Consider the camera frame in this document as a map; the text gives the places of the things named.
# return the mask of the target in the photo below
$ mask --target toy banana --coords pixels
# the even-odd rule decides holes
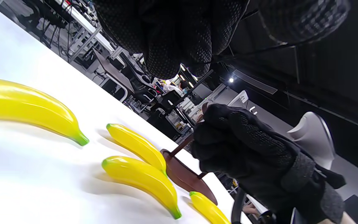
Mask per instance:
[[[129,185],[152,195],[170,211],[173,218],[182,215],[177,205],[176,190],[170,180],[155,167],[129,157],[111,156],[102,167],[114,182]]]
[[[89,140],[74,114],[57,99],[34,88],[0,79],[0,120],[28,123],[84,146]]]
[[[230,224],[222,211],[203,194],[195,191],[190,192],[190,198],[195,209],[212,224]]]
[[[139,156],[151,166],[161,170],[167,176],[167,165],[164,157],[149,141],[121,124],[108,124],[106,128],[121,146]]]

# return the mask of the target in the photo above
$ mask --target white table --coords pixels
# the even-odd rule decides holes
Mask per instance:
[[[103,159],[136,157],[104,138],[107,123],[128,126],[158,148],[173,150],[177,144],[1,13],[0,78],[59,99],[90,139],[80,147],[34,126],[0,122],[0,223],[208,223],[187,204],[189,194],[178,186],[183,217],[174,220],[148,194],[105,181]],[[185,150],[177,157],[200,173],[198,161]],[[233,199],[214,174],[204,180],[230,219]],[[250,222],[243,218],[243,223]]]
[[[64,0],[55,0],[57,3],[61,4],[62,1]],[[83,17],[81,15],[80,12],[78,12],[77,9],[75,9],[73,7],[73,9],[70,9],[70,7],[68,7],[68,4],[66,2],[63,3],[62,7],[65,9],[67,8],[67,11],[71,13],[71,16],[82,26],[85,28],[85,30],[90,33],[93,34],[96,31],[96,28],[94,26],[92,26],[92,24],[90,22],[88,22],[88,20]],[[104,36],[102,36],[102,34],[96,34],[95,39],[102,44],[102,46],[104,46],[110,53],[112,53],[114,51],[114,49],[111,47],[110,42],[108,42],[107,39],[105,39]]]

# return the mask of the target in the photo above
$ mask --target dark ceiling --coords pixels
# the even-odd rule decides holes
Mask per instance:
[[[252,1],[249,9],[257,8]],[[230,48],[223,54],[245,54],[275,46],[263,29],[258,14],[239,23]],[[226,64],[241,70],[279,91],[266,94],[246,82],[232,88],[248,91],[250,99],[291,125],[303,113],[315,111],[322,116],[334,138],[337,153],[358,166],[358,1],[346,21],[320,42],[269,51]],[[212,66],[226,80],[229,67]]]

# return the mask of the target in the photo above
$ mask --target hand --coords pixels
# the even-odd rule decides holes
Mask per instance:
[[[325,218],[340,222],[342,199],[296,144],[243,108],[211,105],[204,120],[196,126],[191,145],[203,172],[237,179],[274,213],[297,207],[310,223]]]
[[[255,208],[254,204],[247,204],[243,207],[243,212],[246,214],[254,214],[259,216],[258,210]]]

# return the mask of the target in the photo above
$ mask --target person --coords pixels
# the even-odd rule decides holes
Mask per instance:
[[[289,224],[294,208],[309,224],[354,223],[335,191],[345,184],[341,175],[318,166],[247,109],[212,104],[203,111],[190,145],[202,172],[238,180],[241,189],[276,214],[278,224]]]
[[[162,85],[162,89],[165,92],[171,92],[171,91],[175,90],[180,96],[183,96],[186,94],[187,91],[185,91],[184,89],[189,86],[189,84],[187,84],[187,82],[184,80],[180,81],[179,87],[176,87],[174,85],[167,85],[164,82],[162,82],[161,85]]]

